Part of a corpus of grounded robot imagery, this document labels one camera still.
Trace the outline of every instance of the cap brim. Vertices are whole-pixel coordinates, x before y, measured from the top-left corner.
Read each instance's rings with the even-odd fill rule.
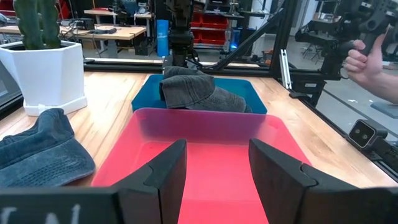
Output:
[[[58,187],[95,171],[95,163],[74,138],[0,170],[0,187]]]
[[[188,106],[191,110],[208,110],[222,112],[244,113],[247,109],[246,101],[243,97],[228,92],[216,86],[214,92],[206,99]]]

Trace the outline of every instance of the lab floor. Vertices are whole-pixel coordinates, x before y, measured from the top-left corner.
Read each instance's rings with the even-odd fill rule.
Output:
[[[253,53],[260,55],[262,50],[272,49],[274,41],[275,36],[273,35],[260,38],[254,44],[253,49],[255,50]],[[297,43],[294,38],[291,38],[287,47],[289,62],[297,68],[318,69],[322,66],[322,58],[314,57],[314,53],[308,53],[305,58],[303,57],[302,53],[308,46],[309,44]],[[219,53],[216,50],[199,50],[198,53],[202,61],[218,62],[220,60]],[[95,50],[85,49],[84,54],[85,57],[98,57]],[[108,57],[106,52],[102,54],[102,57]],[[138,56],[127,50],[120,52],[119,58],[160,59],[155,53],[152,53],[149,57]],[[398,70],[385,70],[385,72],[398,75]],[[344,69],[342,69],[342,75],[346,77]],[[373,119],[390,131],[388,139],[396,141],[398,140],[398,119],[392,119],[370,107],[373,102],[378,101],[383,100],[373,96],[351,80],[327,81],[317,109],[345,132],[349,132],[359,119]]]

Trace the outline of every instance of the wooden tabletop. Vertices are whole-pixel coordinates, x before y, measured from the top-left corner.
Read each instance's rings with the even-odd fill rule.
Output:
[[[101,10],[101,9],[89,9],[85,10],[85,14],[90,14],[90,15],[95,15],[95,16],[117,16],[117,14],[113,12],[109,12],[107,10]],[[134,15],[136,18],[143,18],[143,19],[151,19],[153,18],[152,14],[135,14]]]
[[[116,28],[116,32],[114,34],[89,34],[87,30],[74,30],[72,32],[68,32],[70,30],[69,27],[60,26],[60,34],[70,37],[73,34],[76,34],[79,39],[100,39],[100,40],[131,40],[136,36],[146,32],[145,27],[135,26],[135,27],[115,27],[108,25],[95,25],[96,29],[99,30],[110,30],[112,28]],[[5,34],[21,34],[19,32],[18,26],[5,26],[0,27],[0,33]]]
[[[86,72],[88,106],[68,117],[76,139],[94,158],[97,169],[129,121],[131,101],[148,75]],[[253,84],[269,114],[284,121],[315,168],[358,187],[398,186],[299,100],[291,99],[289,92],[274,79],[242,79]],[[0,121],[0,139],[30,128],[35,120],[26,116],[22,108],[17,110]],[[91,178],[80,184],[90,184]]]

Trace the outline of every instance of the blue cylinder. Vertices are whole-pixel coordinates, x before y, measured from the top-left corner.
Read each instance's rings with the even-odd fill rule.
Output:
[[[156,20],[157,33],[157,55],[164,57],[169,55],[169,21],[158,19]]]

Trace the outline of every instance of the green cactus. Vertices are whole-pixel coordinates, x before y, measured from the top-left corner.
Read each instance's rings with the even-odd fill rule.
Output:
[[[56,0],[14,0],[18,28],[27,50],[57,49],[61,46]]]

